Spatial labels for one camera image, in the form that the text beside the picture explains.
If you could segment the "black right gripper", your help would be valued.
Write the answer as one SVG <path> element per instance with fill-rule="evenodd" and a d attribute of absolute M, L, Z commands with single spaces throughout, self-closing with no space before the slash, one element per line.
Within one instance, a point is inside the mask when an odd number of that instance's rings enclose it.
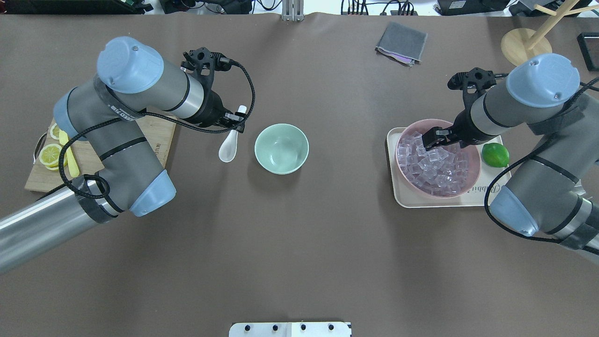
<path fill-rule="evenodd" d="M 470 113 L 466 110 L 460 112 L 451 127 L 432 127 L 422 135 L 422 143 L 426 151 L 435 147 L 446 147 L 458 143 L 461 148 L 475 146 L 482 143 L 482 133 L 475 126 Z"/>

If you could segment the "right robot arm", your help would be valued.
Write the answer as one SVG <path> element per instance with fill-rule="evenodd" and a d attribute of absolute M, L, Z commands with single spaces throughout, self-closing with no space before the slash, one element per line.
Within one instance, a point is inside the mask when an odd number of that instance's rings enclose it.
<path fill-rule="evenodd" d="M 481 145 L 526 124 L 541 137 L 533 150 L 493 179 L 512 173 L 487 216 L 508 233 L 556 244 L 598 262 L 598 202 L 575 192 L 598 165 L 598 100 L 590 95 L 598 79 L 581 83 L 565 56 L 533 56 L 507 74 L 473 68 L 455 74 L 448 88 L 460 90 L 464 110 L 451 126 L 423 136 L 430 150 L 458 143 Z"/>

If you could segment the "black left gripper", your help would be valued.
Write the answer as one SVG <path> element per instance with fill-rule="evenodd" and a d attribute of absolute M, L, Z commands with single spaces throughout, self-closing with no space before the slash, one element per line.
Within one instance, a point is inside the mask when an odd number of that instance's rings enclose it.
<path fill-rule="evenodd" d="M 199 127 L 222 126 L 225 130 L 244 133 L 247 116 L 241 112 L 232 113 L 222 104 L 222 99 L 213 90 L 204 98 L 199 110 Z"/>

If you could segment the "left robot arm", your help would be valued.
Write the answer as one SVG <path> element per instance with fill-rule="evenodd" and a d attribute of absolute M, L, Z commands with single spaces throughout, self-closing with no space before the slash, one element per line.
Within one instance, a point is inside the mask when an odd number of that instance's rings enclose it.
<path fill-rule="evenodd" d="M 197 132 L 243 132 L 247 111 L 232 112 L 212 90 L 214 73 L 238 61 L 202 47 L 184 52 L 175 66 L 149 45 L 116 37 L 99 53 L 90 81 L 62 96 L 54 121 L 68 134 L 58 160 L 73 143 L 87 141 L 103 168 L 63 183 L 35 203 L 1 220 L 1 273 L 130 211 L 144 216 L 173 200 L 176 189 L 139 127 L 157 117 Z"/>

